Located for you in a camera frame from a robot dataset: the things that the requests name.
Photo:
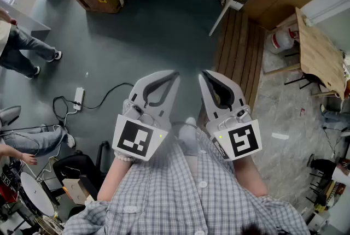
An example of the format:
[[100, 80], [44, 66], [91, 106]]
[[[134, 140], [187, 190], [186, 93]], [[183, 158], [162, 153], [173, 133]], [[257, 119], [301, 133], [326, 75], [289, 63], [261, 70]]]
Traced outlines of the white power strip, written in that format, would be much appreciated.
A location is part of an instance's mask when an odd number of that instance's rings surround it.
[[85, 90], [82, 87], [78, 87], [75, 92], [75, 98], [73, 101], [73, 108], [76, 111], [81, 111], [82, 109], [82, 103], [83, 103], [83, 98], [84, 98], [84, 92]]

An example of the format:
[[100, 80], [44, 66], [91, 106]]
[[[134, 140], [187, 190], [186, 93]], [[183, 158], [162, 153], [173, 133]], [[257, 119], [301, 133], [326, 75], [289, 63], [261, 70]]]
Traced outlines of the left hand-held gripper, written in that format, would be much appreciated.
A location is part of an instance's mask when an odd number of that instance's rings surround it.
[[117, 117], [112, 144], [115, 154], [150, 160], [170, 132], [169, 115], [179, 84], [175, 70], [161, 70], [135, 83]]

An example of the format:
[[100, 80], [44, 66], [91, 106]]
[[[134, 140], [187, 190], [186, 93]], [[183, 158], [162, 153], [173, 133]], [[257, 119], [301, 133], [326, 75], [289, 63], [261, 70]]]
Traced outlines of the white plastic jug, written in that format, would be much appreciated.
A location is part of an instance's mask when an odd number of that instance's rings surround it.
[[293, 48], [296, 40], [299, 40], [299, 31], [284, 28], [271, 33], [265, 41], [266, 49], [274, 54]]

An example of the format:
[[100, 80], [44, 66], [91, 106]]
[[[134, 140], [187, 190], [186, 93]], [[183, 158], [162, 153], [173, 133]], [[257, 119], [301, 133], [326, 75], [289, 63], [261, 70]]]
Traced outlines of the black office chair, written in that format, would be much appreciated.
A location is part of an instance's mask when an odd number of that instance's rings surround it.
[[61, 185], [68, 188], [63, 184], [64, 179], [79, 179], [92, 198], [97, 200], [98, 192], [107, 175], [101, 171], [102, 151], [103, 149], [109, 150], [109, 147], [106, 140], [99, 145], [95, 163], [88, 155], [79, 150], [74, 155], [56, 161], [53, 169]]

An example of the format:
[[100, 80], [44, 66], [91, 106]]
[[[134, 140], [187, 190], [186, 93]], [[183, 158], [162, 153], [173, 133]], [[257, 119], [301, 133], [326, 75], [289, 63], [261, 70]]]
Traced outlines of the white round stool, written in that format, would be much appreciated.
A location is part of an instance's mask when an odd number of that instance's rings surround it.
[[34, 177], [26, 172], [20, 174], [22, 187], [33, 205], [44, 215], [54, 216], [55, 210], [53, 204]]

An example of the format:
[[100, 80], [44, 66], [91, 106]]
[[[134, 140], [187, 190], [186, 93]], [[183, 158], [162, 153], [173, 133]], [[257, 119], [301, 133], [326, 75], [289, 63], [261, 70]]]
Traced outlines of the person's checked shirt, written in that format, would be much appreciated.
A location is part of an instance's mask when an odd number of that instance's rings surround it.
[[179, 140], [164, 142], [150, 161], [130, 167], [111, 201], [72, 216], [63, 235], [310, 235], [292, 205], [254, 196], [196, 132], [197, 156], [185, 155]]

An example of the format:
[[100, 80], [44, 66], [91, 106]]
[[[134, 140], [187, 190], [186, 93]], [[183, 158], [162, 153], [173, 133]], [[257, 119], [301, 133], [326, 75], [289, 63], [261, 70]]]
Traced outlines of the person's left forearm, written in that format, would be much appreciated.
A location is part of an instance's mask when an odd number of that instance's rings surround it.
[[111, 201], [122, 179], [132, 166], [135, 159], [116, 153], [115, 158], [109, 168], [109, 171], [103, 181], [103, 184], [98, 192], [98, 201]]

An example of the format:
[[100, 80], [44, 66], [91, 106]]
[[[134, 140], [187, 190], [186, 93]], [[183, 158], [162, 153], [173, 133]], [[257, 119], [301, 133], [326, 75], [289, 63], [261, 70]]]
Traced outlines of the light wooden table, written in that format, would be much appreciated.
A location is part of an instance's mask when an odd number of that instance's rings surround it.
[[341, 99], [346, 89], [342, 52], [316, 26], [308, 26], [308, 18], [295, 8], [299, 40], [300, 67], [306, 74], [318, 77], [325, 87]]

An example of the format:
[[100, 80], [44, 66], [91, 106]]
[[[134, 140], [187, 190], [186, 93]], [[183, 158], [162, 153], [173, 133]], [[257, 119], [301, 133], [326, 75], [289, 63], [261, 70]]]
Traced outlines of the brown wooden pallet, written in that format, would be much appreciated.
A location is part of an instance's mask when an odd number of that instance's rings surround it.
[[240, 11], [229, 9], [220, 28], [214, 70], [237, 83], [254, 108], [262, 69], [266, 30]]

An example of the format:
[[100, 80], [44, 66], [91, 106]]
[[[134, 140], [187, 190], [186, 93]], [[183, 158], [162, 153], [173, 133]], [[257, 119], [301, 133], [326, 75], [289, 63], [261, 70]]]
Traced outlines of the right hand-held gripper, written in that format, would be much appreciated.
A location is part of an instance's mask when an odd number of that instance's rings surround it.
[[206, 130], [222, 158], [234, 161], [260, 151], [259, 123], [251, 118], [240, 86], [212, 70], [199, 74], [199, 84], [210, 120]]

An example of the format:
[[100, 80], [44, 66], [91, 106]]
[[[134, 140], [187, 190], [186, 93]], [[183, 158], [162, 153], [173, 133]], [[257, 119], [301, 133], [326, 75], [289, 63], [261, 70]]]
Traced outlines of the small cardboard box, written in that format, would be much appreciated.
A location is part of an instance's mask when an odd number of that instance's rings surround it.
[[84, 205], [90, 195], [80, 179], [63, 179], [64, 187], [75, 204]]

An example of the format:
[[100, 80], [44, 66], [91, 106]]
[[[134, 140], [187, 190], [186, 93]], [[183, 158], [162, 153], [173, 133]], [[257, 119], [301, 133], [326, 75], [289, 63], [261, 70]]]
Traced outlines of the person's grey trouser leg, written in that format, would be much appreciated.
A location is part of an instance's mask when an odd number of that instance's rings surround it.
[[179, 144], [183, 153], [187, 156], [197, 156], [199, 144], [196, 139], [196, 125], [186, 122], [179, 130]]

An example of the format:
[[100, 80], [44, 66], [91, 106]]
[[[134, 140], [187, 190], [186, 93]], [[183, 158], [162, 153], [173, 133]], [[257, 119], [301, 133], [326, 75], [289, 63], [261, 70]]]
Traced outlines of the person's right forearm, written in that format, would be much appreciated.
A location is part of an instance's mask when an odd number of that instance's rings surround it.
[[251, 156], [233, 161], [235, 175], [238, 183], [256, 197], [268, 195], [267, 186]]

